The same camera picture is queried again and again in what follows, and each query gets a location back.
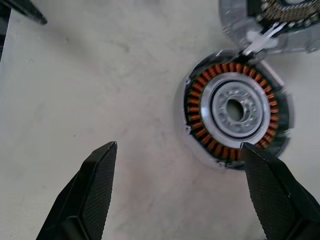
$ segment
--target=copper coil winding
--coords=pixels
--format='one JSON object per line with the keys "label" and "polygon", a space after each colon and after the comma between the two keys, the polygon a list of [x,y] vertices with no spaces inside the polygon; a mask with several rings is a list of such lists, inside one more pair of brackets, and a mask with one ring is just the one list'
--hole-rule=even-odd
{"label": "copper coil winding", "polygon": [[226,63],[223,63],[222,64],[222,69],[223,69],[223,71],[226,73],[226,72],[229,72],[229,70],[228,70],[228,65],[226,64]]}
{"label": "copper coil winding", "polygon": [[310,15],[319,11],[319,1],[313,1],[309,4],[298,5],[295,8],[283,7],[278,1],[268,0],[268,7],[261,14],[268,20],[277,20],[280,22],[301,21],[309,18]]}
{"label": "copper coil winding", "polygon": [[260,86],[261,87],[264,87],[265,85],[267,85],[267,80],[266,79],[263,79],[261,82],[259,82]]}
{"label": "copper coil winding", "polygon": [[269,144],[269,143],[271,143],[271,141],[272,141],[273,138],[272,138],[272,136],[270,136],[270,135],[265,135],[265,136],[263,137],[263,139],[266,140],[266,141],[268,142],[268,144]]}
{"label": "copper coil winding", "polygon": [[235,66],[235,69],[238,73],[241,73],[242,72],[242,65],[240,63],[238,63],[236,66]]}
{"label": "copper coil winding", "polygon": [[222,157],[226,159],[228,156],[229,156],[229,148],[225,146],[223,149]]}
{"label": "copper coil winding", "polygon": [[271,119],[272,121],[274,121],[274,122],[277,122],[277,121],[279,120],[279,116],[277,116],[277,115],[272,115],[272,116],[270,117],[270,119]]}
{"label": "copper coil winding", "polygon": [[247,66],[244,66],[243,73],[247,75],[248,72],[249,72],[249,68]]}
{"label": "copper coil winding", "polygon": [[278,103],[277,103],[277,101],[274,100],[274,101],[270,101],[269,104],[270,104],[270,106],[274,107],[274,106],[276,106]]}
{"label": "copper coil winding", "polygon": [[196,137],[203,144],[203,146],[211,153],[221,157],[224,160],[238,161],[240,160],[240,150],[237,148],[229,148],[217,142],[206,130],[202,123],[202,117],[200,115],[200,98],[202,92],[207,85],[216,75],[225,72],[238,72],[245,74],[254,79],[264,89],[270,105],[270,124],[263,138],[256,144],[259,148],[268,148],[276,136],[276,130],[278,128],[279,109],[277,108],[278,102],[276,101],[276,95],[272,93],[272,87],[268,85],[268,81],[258,73],[255,69],[242,65],[240,63],[223,63],[217,64],[213,67],[205,70],[196,80],[189,92],[188,99],[188,114],[189,120],[192,122],[191,127],[194,130]]}
{"label": "copper coil winding", "polygon": [[214,150],[214,153],[216,154],[216,155],[220,155],[220,153],[221,153],[221,151],[222,151],[222,145],[221,144],[218,144],[217,146],[216,146],[216,148],[215,148],[215,150]]}
{"label": "copper coil winding", "polygon": [[259,82],[261,80],[262,76],[261,74],[258,74],[257,76],[255,76],[255,79],[257,82]]}
{"label": "copper coil winding", "polygon": [[269,85],[268,85],[266,88],[264,88],[264,91],[265,91],[266,93],[269,93],[271,90],[272,90],[272,87],[269,86]]}
{"label": "copper coil winding", "polygon": [[270,99],[273,99],[276,95],[274,93],[270,93],[267,98],[270,100]]}
{"label": "copper coil winding", "polygon": [[199,83],[196,83],[193,87],[200,92],[202,92],[202,90],[204,89],[204,86],[201,86]]}
{"label": "copper coil winding", "polygon": [[215,148],[216,144],[217,141],[213,139],[208,146],[209,150],[212,151]]}
{"label": "copper coil winding", "polygon": [[205,128],[203,128],[202,130],[198,131],[198,132],[196,133],[196,135],[197,135],[198,137],[202,137],[205,133],[207,133],[207,130],[206,130]]}
{"label": "copper coil winding", "polygon": [[196,91],[194,91],[194,90],[192,90],[192,91],[190,92],[190,95],[193,96],[193,97],[196,97],[196,98],[200,98],[200,97],[201,97],[201,93],[196,92]]}
{"label": "copper coil winding", "polygon": [[211,75],[212,78],[217,75],[216,72],[215,72],[215,70],[213,70],[213,68],[209,68],[209,69],[208,69],[208,72],[209,72],[209,74]]}
{"label": "copper coil winding", "polygon": [[205,79],[204,80],[205,83],[207,83],[207,82],[209,82],[211,80],[211,76],[210,76],[209,72],[205,71],[202,75],[203,75],[203,77]]}
{"label": "copper coil winding", "polygon": [[236,150],[234,148],[230,149],[230,158],[231,160],[235,161],[236,160]]}
{"label": "copper coil winding", "polygon": [[195,124],[192,125],[192,127],[194,129],[198,129],[198,128],[202,128],[204,125],[202,124],[202,122],[197,122]]}
{"label": "copper coil winding", "polygon": [[189,98],[189,103],[198,105],[200,103],[200,100],[195,98]]}
{"label": "copper coil winding", "polygon": [[190,120],[191,121],[197,121],[197,120],[200,120],[200,119],[201,119],[200,115],[192,115],[192,116],[190,116]]}
{"label": "copper coil winding", "polygon": [[222,69],[221,69],[221,67],[220,67],[220,65],[218,64],[218,65],[215,65],[215,71],[218,73],[218,74],[222,74],[223,72],[222,72]]}
{"label": "copper coil winding", "polygon": [[198,113],[200,111],[200,108],[197,106],[192,106],[192,107],[189,107],[188,110],[190,113]]}
{"label": "copper coil winding", "polygon": [[272,129],[277,129],[278,128],[278,124],[272,122],[272,123],[269,124],[269,127],[272,128]]}
{"label": "copper coil winding", "polygon": [[278,108],[271,108],[271,109],[270,109],[270,112],[271,112],[272,114],[277,114],[277,113],[279,112],[279,109],[278,109]]}
{"label": "copper coil winding", "polygon": [[202,86],[205,86],[207,84],[207,82],[208,81],[201,76],[198,78],[198,83],[200,83]]}
{"label": "copper coil winding", "polygon": [[210,135],[207,135],[207,136],[202,140],[202,142],[203,142],[204,144],[207,144],[207,143],[210,141],[210,139],[211,139],[211,136],[210,136]]}
{"label": "copper coil winding", "polygon": [[229,63],[229,69],[230,69],[230,72],[235,72],[236,64],[234,64],[233,62]]}
{"label": "copper coil winding", "polygon": [[276,135],[276,131],[274,131],[274,130],[272,130],[272,129],[268,129],[267,131],[266,131],[270,136],[274,136],[274,135]]}
{"label": "copper coil winding", "polygon": [[255,74],[256,74],[256,70],[252,69],[252,70],[250,71],[250,73],[249,73],[249,77],[250,77],[250,78],[253,78],[253,77],[255,76]]}

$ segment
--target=disassembled motor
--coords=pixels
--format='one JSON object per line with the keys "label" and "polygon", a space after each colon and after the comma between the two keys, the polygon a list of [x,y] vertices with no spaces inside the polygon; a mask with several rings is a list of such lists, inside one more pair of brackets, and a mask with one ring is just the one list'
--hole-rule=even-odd
{"label": "disassembled motor", "polygon": [[219,0],[219,12],[223,32],[242,49],[252,43],[250,33],[282,24],[269,54],[320,49],[319,0]]}
{"label": "disassembled motor", "polygon": [[240,168],[242,142],[279,156],[294,127],[284,83],[267,54],[320,49],[320,0],[220,0],[224,32],[240,48],[202,60],[180,84],[176,129],[210,166]]}
{"label": "disassembled motor", "polygon": [[242,142],[280,155],[293,127],[284,83],[265,61],[250,63],[222,50],[202,60],[179,86],[176,129],[195,156],[210,166],[238,168]]}

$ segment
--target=black object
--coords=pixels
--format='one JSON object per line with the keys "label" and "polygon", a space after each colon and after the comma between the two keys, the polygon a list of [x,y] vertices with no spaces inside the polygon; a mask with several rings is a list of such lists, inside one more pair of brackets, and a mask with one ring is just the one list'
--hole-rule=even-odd
{"label": "black object", "polygon": [[96,149],[55,200],[37,240],[100,240],[111,201],[117,143]]}
{"label": "black object", "polygon": [[48,23],[47,19],[29,0],[0,0],[0,4],[16,10],[38,24]]}
{"label": "black object", "polygon": [[250,197],[268,240],[319,240],[320,205],[285,163],[249,143],[241,159]]}

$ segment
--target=white table surface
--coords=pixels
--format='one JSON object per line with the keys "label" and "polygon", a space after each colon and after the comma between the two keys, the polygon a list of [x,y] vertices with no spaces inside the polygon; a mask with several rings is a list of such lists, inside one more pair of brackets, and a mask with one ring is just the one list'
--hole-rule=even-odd
{"label": "white table surface", "polygon": [[[216,0],[37,0],[11,15],[0,63],[0,239],[36,239],[96,148],[118,142],[104,240],[259,240],[244,172],[214,170],[175,135],[173,100],[205,55],[234,45]],[[295,104],[281,156],[320,201],[320,51],[269,57]]]}

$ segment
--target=orange copper winding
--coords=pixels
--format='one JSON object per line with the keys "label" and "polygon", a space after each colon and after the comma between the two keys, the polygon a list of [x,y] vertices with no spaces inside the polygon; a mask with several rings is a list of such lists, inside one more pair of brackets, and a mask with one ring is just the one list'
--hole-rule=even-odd
{"label": "orange copper winding", "polygon": [[205,86],[208,81],[204,79],[202,76],[200,76],[197,82],[200,83],[202,86]]}
{"label": "orange copper winding", "polygon": [[195,89],[197,89],[198,91],[200,91],[200,92],[202,92],[202,90],[204,89],[204,87],[201,86],[199,83],[196,83],[195,85],[193,85],[193,87],[194,87]]}
{"label": "orange copper winding", "polygon": [[229,148],[225,146],[223,149],[222,157],[226,159],[228,155],[229,155]]}
{"label": "orange copper winding", "polygon": [[216,155],[219,155],[221,153],[221,150],[222,150],[222,145],[221,144],[218,144],[218,146],[216,146],[215,150],[214,150],[214,153]]}
{"label": "orange copper winding", "polygon": [[236,70],[236,65],[232,62],[229,64],[230,72],[235,72]]}
{"label": "orange copper winding", "polygon": [[192,106],[192,107],[189,107],[188,110],[190,113],[198,113],[200,111],[200,108],[197,106]]}
{"label": "orange copper winding", "polygon": [[267,86],[266,88],[264,88],[264,91],[266,92],[266,93],[269,93],[270,91],[272,90],[272,88],[271,88],[271,86]]}
{"label": "orange copper winding", "polygon": [[211,139],[211,136],[210,136],[210,135],[207,135],[207,136],[202,140],[202,142],[203,142],[204,144],[207,144],[207,143],[210,141],[210,139]]}
{"label": "orange copper winding", "polygon": [[208,72],[209,72],[209,74],[211,75],[212,78],[217,75],[215,70],[212,67],[208,69]]}
{"label": "orange copper winding", "polygon": [[196,98],[200,98],[201,97],[201,93],[196,92],[194,90],[190,91],[190,95],[192,95],[193,97],[196,97]]}
{"label": "orange copper winding", "polygon": [[271,118],[270,118],[272,121],[276,122],[279,120],[279,116],[277,115],[272,115]]}
{"label": "orange copper winding", "polygon": [[270,100],[270,99],[273,99],[275,96],[276,96],[276,95],[275,95],[274,93],[270,93],[267,97],[268,97],[268,99]]}
{"label": "orange copper winding", "polygon": [[278,103],[276,100],[269,102],[270,106],[274,107],[276,106]]}
{"label": "orange copper winding", "polygon": [[231,148],[230,149],[230,158],[231,160],[235,161],[236,160],[236,149]]}
{"label": "orange copper winding", "polygon": [[243,73],[244,74],[248,74],[248,72],[249,72],[249,67],[248,66],[244,66]]}
{"label": "orange copper winding", "polygon": [[210,150],[213,150],[216,144],[217,144],[217,141],[213,139],[213,140],[210,142],[208,148],[209,148]]}
{"label": "orange copper winding", "polygon": [[239,149],[236,150],[236,158],[239,160],[241,160],[241,151]]}
{"label": "orange copper winding", "polygon": [[191,104],[199,104],[200,100],[199,99],[195,99],[195,98],[189,98],[189,103],[191,103]]}
{"label": "orange copper winding", "polygon": [[261,146],[266,149],[268,147],[268,143],[265,140],[260,140],[259,143],[261,144]]}
{"label": "orange copper winding", "polygon": [[272,129],[277,129],[278,128],[278,124],[272,122],[272,123],[269,124],[269,127],[272,128]]}
{"label": "orange copper winding", "polygon": [[226,63],[223,63],[223,64],[222,64],[222,69],[223,69],[223,71],[224,71],[225,73],[226,73],[226,72],[229,72],[228,66],[227,66]]}
{"label": "orange copper winding", "polygon": [[261,87],[264,87],[265,85],[267,85],[267,80],[266,79],[263,79],[259,84]]}
{"label": "orange copper winding", "polygon": [[278,108],[271,108],[270,109],[270,112],[272,113],[272,114],[277,114],[278,112],[279,112],[279,109]]}
{"label": "orange copper winding", "polygon": [[271,142],[272,142],[272,136],[270,136],[270,135],[265,135],[265,136],[263,137],[263,139],[266,140],[268,143],[271,143]]}
{"label": "orange copper winding", "polygon": [[259,82],[262,79],[261,74],[258,74],[257,76],[255,76],[255,79],[257,82]]}
{"label": "orange copper winding", "polygon": [[272,130],[272,129],[268,129],[267,131],[266,131],[270,136],[274,136],[274,135],[276,135],[276,131],[274,131],[274,130]]}
{"label": "orange copper winding", "polygon": [[238,73],[241,73],[242,72],[242,65],[240,63],[238,63],[236,66],[235,66],[235,69]]}
{"label": "orange copper winding", "polygon": [[253,77],[255,76],[255,74],[256,74],[256,70],[252,69],[252,70],[250,71],[250,73],[249,73],[249,77],[250,77],[250,78],[253,78]]}
{"label": "orange copper winding", "polygon": [[198,129],[198,128],[202,128],[204,125],[202,124],[202,122],[197,122],[195,124],[192,125],[192,127],[194,129]]}
{"label": "orange copper winding", "polygon": [[217,72],[218,74],[222,74],[222,69],[221,69],[221,67],[220,67],[220,64],[215,65],[214,69],[216,70],[216,72]]}
{"label": "orange copper winding", "polygon": [[204,129],[202,129],[201,131],[198,131],[198,132],[196,133],[196,135],[197,135],[198,138],[200,138],[200,137],[202,137],[206,132],[207,132],[207,130],[204,128]]}
{"label": "orange copper winding", "polygon": [[205,71],[202,75],[205,78],[206,83],[211,80],[211,76],[210,76],[209,72]]}
{"label": "orange copper winding", "polygon": [[200,118],[201,118],[200,115],[191,115],[190,116],[191,121],[197,121],[197,120],[200,120]]}

